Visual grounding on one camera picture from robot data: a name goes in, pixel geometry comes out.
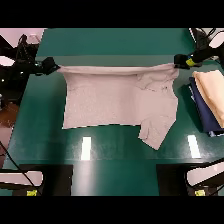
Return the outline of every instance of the folded clothing stack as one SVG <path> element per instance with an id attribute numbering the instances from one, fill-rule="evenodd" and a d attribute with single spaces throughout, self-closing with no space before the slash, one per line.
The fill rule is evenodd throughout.
<path id="1" fill-rule="evenodd" d="M 203 131 L 224 133 L 224 77 L 220 71 L 193 72 L 189 78 Z"/>

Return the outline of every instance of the dark blue folded shirt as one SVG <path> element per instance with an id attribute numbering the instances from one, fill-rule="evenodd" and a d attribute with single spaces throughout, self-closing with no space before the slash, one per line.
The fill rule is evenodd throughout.
<path id="1" fill-rule="evenodd" d="M 224 128 L 221 128 L 212 111 L 209 109 L 205 101 L 203 100 L 200 92 L 198 91 L 195 79 L 193 77 L 189 78 L 192 91 L 194 94 L 195 103 L 197 105 L 198 113 L 203 126 L 204 132 L 209 131 L 224 131 Z"/>

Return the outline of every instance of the table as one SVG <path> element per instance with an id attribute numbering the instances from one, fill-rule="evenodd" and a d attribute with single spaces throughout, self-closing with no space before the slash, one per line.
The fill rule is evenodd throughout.
<path id="1" fill-rule="evenodd" d="M 38 58 L 54 56 L 61 65 L 153 66 L 173 62 L 174 54 L 193 52 L 186 28 L 49 29 Z M 72 195 L 159 195 L 156 164 L 214 161 L 223 157 L 224 138 L 202 133 L 187 88 L 193 70 L 180 70 L 174 82 L 177 120 L 158 151 L 140 139 L 140 127 L 99 126 L 62 130 L 66 83 L 62 74 L 31 75 L 9 152 L 19 164 L 74 164 Z M 188 136 L 195 135 L 200 159 L 192 158 Z M 81 161 L 83 137 L 91 137 L 91 160 Z M 7 159 L 4 168 L 14 168 Z M 0 195 L 11 195 L 1 190 Z"/>

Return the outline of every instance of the cream folded shirt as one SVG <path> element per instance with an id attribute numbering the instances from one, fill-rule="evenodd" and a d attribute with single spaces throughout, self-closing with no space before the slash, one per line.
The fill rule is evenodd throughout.
<path id="1" fill-rule="evenodd" d="M 173 64 L 154 67 L 61 66 L 67 83 L 63 129 L 141 125 L 139 138 L 158 149 L 176 120 Z"/>
<path id="2" fill-rule="evenodd" d="M 224 128 L 224 77 L 219 70 L 193 72 L 192 76 L 205 103 Z"/>

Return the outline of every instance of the green table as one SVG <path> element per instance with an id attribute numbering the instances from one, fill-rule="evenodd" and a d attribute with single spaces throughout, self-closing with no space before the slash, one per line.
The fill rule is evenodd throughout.
<path id="1" fill-rule="evenodd" d="M 193 51 L 187 29 L 48 29 L 38 58 L 61 65 L 153 66 Z M 217 69 L 207 63 L 198 71 Z M 17 163 L 74 164 L 72 195 L 158 195 L 156 164 L 222 158 L 224 138 L 209 138 L 186 87 L 193 70 L 174 82 L 177 121 L 158 151 L 140 139 L 140 127 L 99 126 L 62 130 L 66 83 L 62 74 L 30 76 L 9 152 Z M 192 158 L 188 135 L 195 135 L 200 159 Z M 83 137 L 91 137 L 90 161 L 80 161 Z M 14 168 L 7 159 L 4 168 Z M 1 190 L 1 195 L 11 191 Z"/>

